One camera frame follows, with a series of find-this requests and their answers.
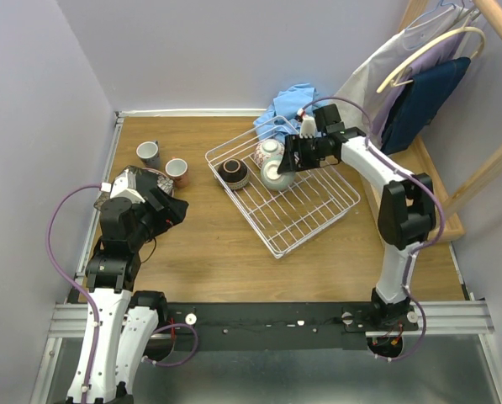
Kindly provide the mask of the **light green ribbed bowl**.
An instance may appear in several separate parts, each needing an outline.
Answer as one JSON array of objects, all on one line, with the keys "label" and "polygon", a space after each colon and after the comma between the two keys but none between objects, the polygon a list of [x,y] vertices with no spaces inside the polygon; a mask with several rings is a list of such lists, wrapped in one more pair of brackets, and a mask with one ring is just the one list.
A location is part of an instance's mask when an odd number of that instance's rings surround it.
[{"label": "light green ribbed bowl", "polygon": [[278,173],[282,158],[279,156],[269,157],[261,168],[261,181],[262,184],[269,190],[284,191],[288,189],[294,179],[296,178],[295,172]]}]

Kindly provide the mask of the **red white patterned bowl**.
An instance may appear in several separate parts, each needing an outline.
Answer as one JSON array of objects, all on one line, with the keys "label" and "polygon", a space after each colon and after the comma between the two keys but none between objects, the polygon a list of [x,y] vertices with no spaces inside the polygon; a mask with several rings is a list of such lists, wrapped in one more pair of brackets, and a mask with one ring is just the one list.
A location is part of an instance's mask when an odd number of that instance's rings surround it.
[{"label": "red white patterned bowl", "polygon": [[264,162],[270,157],[280,156],[284,153],[284,145],[275,139],[260,141],[253,154],[253,160],[261,168]]}]

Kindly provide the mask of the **black square plate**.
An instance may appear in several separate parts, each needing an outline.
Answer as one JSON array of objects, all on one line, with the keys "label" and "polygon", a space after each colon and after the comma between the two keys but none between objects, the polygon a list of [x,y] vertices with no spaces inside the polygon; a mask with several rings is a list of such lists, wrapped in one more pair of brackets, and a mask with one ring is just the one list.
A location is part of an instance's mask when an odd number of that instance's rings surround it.
[{"label": "black square plate", "polygon": [[174,185],[174,182],[166,174],[153,168],[142,168],[127,166],[117,177],[123,175],[134,175],[136,179],[136,189],[140,194],[144,190],[152,189],[155,186],[166,194],[166,187]]}]

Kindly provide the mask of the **pink mug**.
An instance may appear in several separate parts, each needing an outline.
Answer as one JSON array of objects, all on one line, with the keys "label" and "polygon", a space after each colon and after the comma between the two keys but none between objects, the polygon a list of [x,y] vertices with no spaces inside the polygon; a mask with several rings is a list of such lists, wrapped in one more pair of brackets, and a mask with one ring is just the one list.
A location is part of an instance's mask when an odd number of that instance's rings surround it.
[{"label": "pink mug", "polygon": [[165,172],[177,188],[182,189],[189,185],[188,163],[185,160],[172,158],[166,163]]}]

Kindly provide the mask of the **dark brown bowl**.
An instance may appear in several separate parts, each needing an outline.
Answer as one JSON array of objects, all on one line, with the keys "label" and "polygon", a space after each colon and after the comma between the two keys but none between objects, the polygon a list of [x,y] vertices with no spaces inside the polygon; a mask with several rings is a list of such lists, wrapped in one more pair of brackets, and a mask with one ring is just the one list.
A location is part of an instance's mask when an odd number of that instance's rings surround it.
[{"label": "dark brown bowl", "polygon": [[222,162],[217,168],[217,173],[228,188],[233,191],[243,189],[250,180],[246,164],[235,158]]}]

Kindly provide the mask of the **grey mug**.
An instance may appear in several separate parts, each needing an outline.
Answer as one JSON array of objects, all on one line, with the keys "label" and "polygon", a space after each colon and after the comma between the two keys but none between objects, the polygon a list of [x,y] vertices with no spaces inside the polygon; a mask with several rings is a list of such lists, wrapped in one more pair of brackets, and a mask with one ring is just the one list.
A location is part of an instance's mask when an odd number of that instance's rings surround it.
[{"label": "grey mug", "polygon": [[160,150],[157,141],[145,141],[136,147],[136,155],[147,168],[161,167]]}]

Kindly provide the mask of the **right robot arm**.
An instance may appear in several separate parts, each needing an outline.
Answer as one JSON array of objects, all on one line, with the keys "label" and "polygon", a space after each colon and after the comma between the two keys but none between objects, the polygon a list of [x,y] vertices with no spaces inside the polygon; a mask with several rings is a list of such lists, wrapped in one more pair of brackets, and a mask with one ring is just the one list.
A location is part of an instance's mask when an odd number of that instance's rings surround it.
[{"label": "right robot arm", "polygon": [[320,137],[285,138],[279,174],[317,169],[334,157],[358,171],[381,189],[378,232],[385,242],[383,267],[363,321],[385,330],[405,321],[411,311],[410,282],[419,250],[436,226],[432,181],[426,174],[407,173],[381,153],[358,129],[340,130]]}]

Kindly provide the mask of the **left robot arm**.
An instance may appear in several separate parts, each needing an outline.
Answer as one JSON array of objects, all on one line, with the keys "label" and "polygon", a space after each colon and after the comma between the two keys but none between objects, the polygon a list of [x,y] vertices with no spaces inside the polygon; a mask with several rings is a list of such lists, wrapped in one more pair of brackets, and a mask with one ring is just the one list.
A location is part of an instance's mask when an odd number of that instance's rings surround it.
[{"label": "left robot arm", "polygon": [[102,235],[87,264],[87,324],[68,403],[131,403],[136,371],[153,332],[168,320],[161,292],[134,290],[140,250],[180,224],[188,202],[157,187],[103,202]]}]

